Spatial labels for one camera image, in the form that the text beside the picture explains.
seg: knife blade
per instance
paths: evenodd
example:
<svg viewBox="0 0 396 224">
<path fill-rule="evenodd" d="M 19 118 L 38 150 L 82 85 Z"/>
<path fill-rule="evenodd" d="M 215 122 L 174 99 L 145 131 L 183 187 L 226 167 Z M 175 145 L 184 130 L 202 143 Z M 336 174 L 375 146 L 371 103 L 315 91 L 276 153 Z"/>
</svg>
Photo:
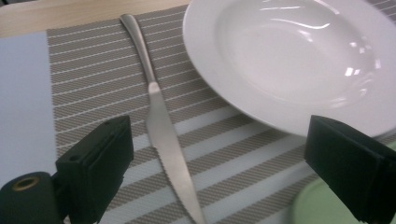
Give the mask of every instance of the knife blade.
<svg viewBox="0 0 396 224">
<path fill-rule="evenodd" d="M 177 140 L 175 126 L 169 117 L 161 88 L 154 75 L 140 26 L 134 16 L 129 14 L 121 15 L 120 20 L 134 41 L 148 80 L 149 112 L 146 126 L 149 140 L 157 149 L 163 169 L 192 220 L 199 224 L 206 223 L 183 151 Z"/>
</svg>

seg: green plate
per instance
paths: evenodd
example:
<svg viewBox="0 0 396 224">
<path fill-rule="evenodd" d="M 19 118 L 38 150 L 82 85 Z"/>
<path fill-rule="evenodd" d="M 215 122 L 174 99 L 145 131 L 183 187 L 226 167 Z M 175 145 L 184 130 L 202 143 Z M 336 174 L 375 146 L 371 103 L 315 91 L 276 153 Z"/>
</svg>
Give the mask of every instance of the green plate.
<svg viewBox="0 0 396 224">
<path fill-rule="evenodd" d="M 389 147 L 396 149 L 396 142 Z M 322 179 L 314 180 L 299 193 L 291 220 L 293 224 L 361 224 Z"/>
</svg>

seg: knife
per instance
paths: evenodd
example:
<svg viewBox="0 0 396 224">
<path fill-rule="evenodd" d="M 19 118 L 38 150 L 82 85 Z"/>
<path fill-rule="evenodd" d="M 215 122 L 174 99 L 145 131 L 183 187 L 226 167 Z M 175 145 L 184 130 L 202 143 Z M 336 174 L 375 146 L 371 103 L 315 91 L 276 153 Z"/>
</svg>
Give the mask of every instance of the knife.
<svg viewBox="0 0 396 224">
<path fill-rule="evenodd" d="M 149 52 L 139 24 L 134 16 L 128 14 L 120 16 L 120 20 L 134 41 L 148 80 L 150 105 L 146 125 L 149 140 L 152 146 L 157 149 L 163 169 L 177 197 L 181 200 L 192 220 L 198 224 L 206 223 L 183 151 L 177 140 L 175 127 L 169 117 L 163 94 L 154 75 Z"/>
</svg>

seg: striped placemat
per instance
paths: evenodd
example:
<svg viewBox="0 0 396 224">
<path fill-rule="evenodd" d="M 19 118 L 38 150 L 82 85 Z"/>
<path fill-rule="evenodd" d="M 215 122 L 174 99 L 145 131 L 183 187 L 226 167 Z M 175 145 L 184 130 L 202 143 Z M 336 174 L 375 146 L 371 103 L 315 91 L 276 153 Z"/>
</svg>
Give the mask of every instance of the striped placemat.
<svg viewBox="0 0 396 224">
<path fill-rule="evenodd" d="M 396 20 L 393 1 L 369 2 Z M 205 84 L 183 45 L 185 10 L 136 18 L 207 221 L 289 223 L 293 198 L 317 177 L 305 139 L 248 118 Z M 107 119 L 132 121 L 134 161 L 101 223 L 191 223 L 150 146 L 147 83 L 119 20 L 48 30 L 48 41 L 58 156 Z"/>
</svg>

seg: wooden table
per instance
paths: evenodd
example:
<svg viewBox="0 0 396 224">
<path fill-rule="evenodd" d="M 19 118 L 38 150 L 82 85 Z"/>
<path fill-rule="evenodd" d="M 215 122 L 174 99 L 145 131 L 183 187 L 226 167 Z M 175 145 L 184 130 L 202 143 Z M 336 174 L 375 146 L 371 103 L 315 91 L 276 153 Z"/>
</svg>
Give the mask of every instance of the wooden table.
<svg viewBox="0 0 396 224">
<path fill-rule="evenodd" d="M 38 0 L 0 7 L 0 37 L 103 21 L 123 13 L 187 5 L 190 0 Z"/>
</svg>

